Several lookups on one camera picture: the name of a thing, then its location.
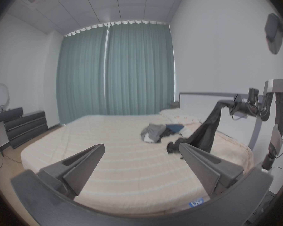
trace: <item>wooden floor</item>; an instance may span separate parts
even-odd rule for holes
[[[0,154],[0,194],[12,211],[19,216],[24,223],[31,226],[38,226],[39,224],[30,216],[18,199],[11,186],[11,178],[24,171],[20,156],[22,150],[52,131],[53,130],[47,131],[16,149],[8,147],[3,151],[4,157]]]

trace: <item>black dresser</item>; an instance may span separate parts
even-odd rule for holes
[[[0,112],[0,122],[4,122],[9,143],[14,149],[48,130],[44,111],[23,115],[22,107]]]

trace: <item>blue label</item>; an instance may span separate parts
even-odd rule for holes
[[[200,205],[200,204],[203,204],[203,203],[204,203],[204,199],[203,199],[203,198],[198,198],[198,199],[195,200],[195,201],[189,202],[189,206],[190,206],[191,208],[194,208],[194,207],[196,207],[196,206],[198,206],[198,205]]]

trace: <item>ceiling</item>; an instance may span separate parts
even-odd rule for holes
[[[16,1],[8,13],[48,34],[120,20],[169,23],[181,0],[45,0],[34,10]]]

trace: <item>pile of clothes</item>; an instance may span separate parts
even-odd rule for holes
[[[149,124],[148,127],[142,130],[141,139],[148,143],[161,142],[162,137],[174,135],[180,133],[184,129],[182,124],[166,124],[166,125],[155,125]]]

